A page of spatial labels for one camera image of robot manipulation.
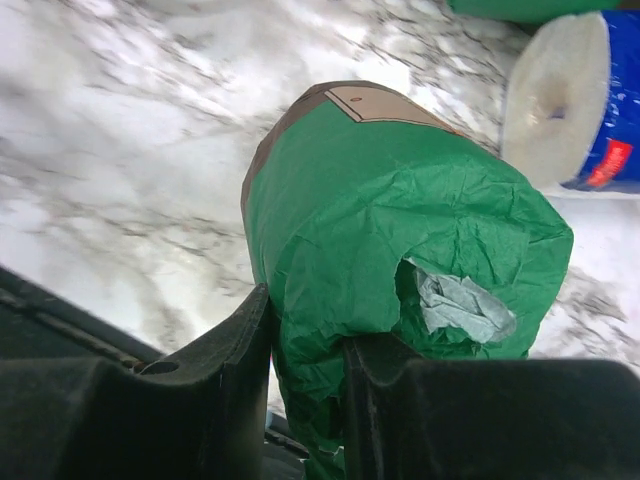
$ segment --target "green wrapped roll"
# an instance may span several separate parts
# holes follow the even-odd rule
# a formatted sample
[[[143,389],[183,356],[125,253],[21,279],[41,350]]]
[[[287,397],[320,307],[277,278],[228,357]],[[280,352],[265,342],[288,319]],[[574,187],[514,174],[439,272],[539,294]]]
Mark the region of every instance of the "green wrapped roll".
[[[573,236],[512,167],[402,95],[316,85],[259,145],[242,210],[280,330],[274,364],[307,478],[341,478],[342,337],[432,358],[519,358]]]
[[[612,10],[620,0],[448,0],[451,10],[462,15],[517,23],[542,24],[562,15]]]

